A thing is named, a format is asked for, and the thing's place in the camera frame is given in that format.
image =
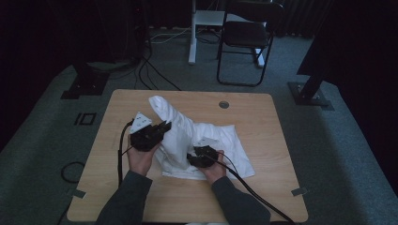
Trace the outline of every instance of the black controller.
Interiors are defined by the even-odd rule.
[[[193,147],[196,157],[187,154],[187,159],[192,166],[206,168],[210,167],[218,160],[219,155],[216,150],[210,146]]]
[[[155,125],[146,126],[130,135],[131,146],[140,152],[149,152],[156,144],[163,140],[164,133],[172,128],[172,123],[166,121]]]

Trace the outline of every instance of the white towel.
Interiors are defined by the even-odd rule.
[[[161,147],[155,153],[163,175],[206,180],[205,176],[187,160],[187,154],[193,151],[194,144],[203,139],[215,140],[210,147],[223,150],[241,177],[254,175],[253,166],[246,156],[234,125],[219,127],[206,123],[193,123],[190,118],[177,111],[160,96],[150,97],[149,103],[161,120],[172,122],[172,128],[164,134]],[[224,158],[224,163],[234,170],[228,158]],[[229,172],[227,176],[235,178]]]

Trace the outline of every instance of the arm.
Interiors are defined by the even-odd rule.
[[[101,210],[96,224],[141,224],[152,180],[128,171],[123,183]]]
[[[218,161],[223,163],[223,151],[219,152]],[[235,188],[223,166],[214,163],[199,170],[206,176],[229,224],[269,224],[267,208],[252,195]]]
[[[130,170],[119,189],[99,213],[96,224],[142,223],[146,195],[152,184],[146,174],[158,148],[159,144],[149,152],[139,152],[134,148],[127,152]]]

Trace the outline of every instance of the white table leg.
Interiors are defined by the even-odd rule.
[[[190,58],[188,59],[189,65],[194,65],[196,61],[196,0],[192,0],[192,25],[191,25],[191,47]]]

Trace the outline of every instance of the black stand base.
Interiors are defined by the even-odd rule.
[[[95,79],[89,84],[82,86],[79,82],[79,75],[74,80],[68,91],[64,91],[61,99],[78,99],[80,96],[100,96],[108,81],[108,73],[94,73]]]
[[[324,111],[334,111],[329,100],[326,100],[322,91],[318,89],[313,97],[306,98],[301,94],[305,82],[288,82],[290,92],[297,105],[320,106]]]

